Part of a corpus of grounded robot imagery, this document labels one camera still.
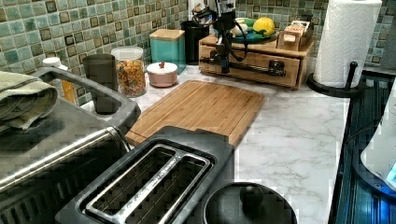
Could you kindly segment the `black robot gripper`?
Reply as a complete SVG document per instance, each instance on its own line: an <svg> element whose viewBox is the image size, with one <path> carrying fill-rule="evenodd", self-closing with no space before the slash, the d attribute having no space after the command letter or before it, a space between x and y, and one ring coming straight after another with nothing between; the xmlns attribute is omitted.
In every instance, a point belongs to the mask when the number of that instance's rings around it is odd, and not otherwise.
<svg viewBox="0 0 396 224"><path fill-rule="evenodd" d="M235 27L235 1L234 0L215 0L216 19L214 29L217 31L218 40L216 50L219 58L219 64L224 74L230 72L230 53L231 46L229 42L229 33Z"/></svg>

